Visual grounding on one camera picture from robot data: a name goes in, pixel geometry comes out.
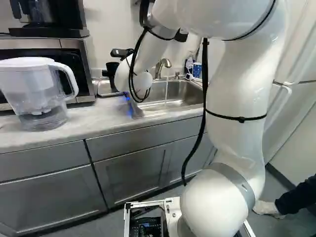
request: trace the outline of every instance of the black pants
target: black pants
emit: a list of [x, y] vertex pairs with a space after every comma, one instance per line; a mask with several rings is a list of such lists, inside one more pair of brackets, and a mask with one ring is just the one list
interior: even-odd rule
[[316, 203], [316, 174], [275, 201], [276, 207], [282, 215], [295, 214], [300, 209], [314, 203]]

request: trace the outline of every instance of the blue cup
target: blue cup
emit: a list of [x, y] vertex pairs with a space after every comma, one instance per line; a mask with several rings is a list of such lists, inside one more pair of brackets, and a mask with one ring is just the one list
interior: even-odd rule
[[202, 63], [193, 63], [193, 77], [199, 78], [202, 71]]

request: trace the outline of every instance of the gray countertop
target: gray countertop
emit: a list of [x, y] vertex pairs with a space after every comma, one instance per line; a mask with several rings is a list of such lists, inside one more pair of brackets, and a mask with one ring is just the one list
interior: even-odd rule
[[93, 106], [68, 109], [67, 123], [50, 131], [21, 129], [14, 115], [0, 117], [0, 154], [51, 146], [202, 115], [202, 108], [132, 119], [125, 97], [98, 98]]

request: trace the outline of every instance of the gray cabinet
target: gray cabinet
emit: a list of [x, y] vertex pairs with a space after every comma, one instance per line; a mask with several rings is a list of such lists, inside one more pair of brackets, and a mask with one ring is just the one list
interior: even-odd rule
[[96, 162], [108, 206], [158, 189], [168, 169], [171, 147], [172, 143]]
[[201, 117], [87, 139], [93, 161], [163, 145], [198, 134]]
[[[181, 180], [182, 164], [192, 150], [196, 140], [197, 136], [194, 136], [173, 143], [172, 155], [168, 173], [164, 179], [164, 185], [168, 186]], [[200, 146], [187, 165], [186, 177], [195, 175], [205, 165], [208, 165], [214, 158], [214, 149], [207, 134], [204, 134]]]
[[91, 165], [0, 184], [0, 233], [6, 236], [105, 209]]
[[83, 141], [0, 154], [0, 181], [22, 179], [89, 163]]

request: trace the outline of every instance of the pitcher lid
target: pitcher lid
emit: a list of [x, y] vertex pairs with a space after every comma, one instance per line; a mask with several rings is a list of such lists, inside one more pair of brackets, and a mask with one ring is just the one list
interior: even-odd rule
[[0, 72], [25, 72], [48, 68], [48, 63], [54, 62], [51, 58], [20, 57], [0, 60]]

